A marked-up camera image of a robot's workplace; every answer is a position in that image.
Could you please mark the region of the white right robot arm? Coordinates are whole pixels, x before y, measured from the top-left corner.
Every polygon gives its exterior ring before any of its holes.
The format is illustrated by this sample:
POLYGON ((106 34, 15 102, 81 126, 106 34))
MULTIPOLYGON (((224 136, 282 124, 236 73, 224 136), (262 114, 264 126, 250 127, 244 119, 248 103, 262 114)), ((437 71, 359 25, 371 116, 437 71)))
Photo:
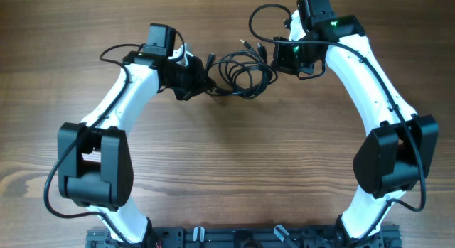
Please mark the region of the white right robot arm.
POLYGON ((366 138, 353 159, 358 189, 341 229, 349 242, 365 242, 408 190, 425 188, 438 124, 393 87, 356 17, 336 15, 329 0, 298 0, 285 26, 289 37, 273 40, 274 69, 309 80, 320 62, 343 83, 363 122, 366 138))

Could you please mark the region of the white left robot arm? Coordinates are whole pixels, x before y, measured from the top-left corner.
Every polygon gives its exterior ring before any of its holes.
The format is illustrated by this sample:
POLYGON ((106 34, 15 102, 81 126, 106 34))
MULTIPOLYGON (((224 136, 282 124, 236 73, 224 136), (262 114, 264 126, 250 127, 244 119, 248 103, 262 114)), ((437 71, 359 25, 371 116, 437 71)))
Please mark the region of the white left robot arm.
POLYGON ((107 227, 107 245, 162 245, 151 220, 131 197, 134 171, 127 136, 145 105, 163 90, 171 89, 177 100, 188 101, 210 89, 202 61, 184 45, 174 48, 180 37, 175 28, 150 24, 147 41, 131 44, 132 51, 115 62, 119 77, 97 108, 81 122, 66 122, 58 130, 58 160, 45 182, 45 207, 63 219, 99 217, 107 227), (60 195, 87 212, 67 215, 51 207, 54 177, 60 195))

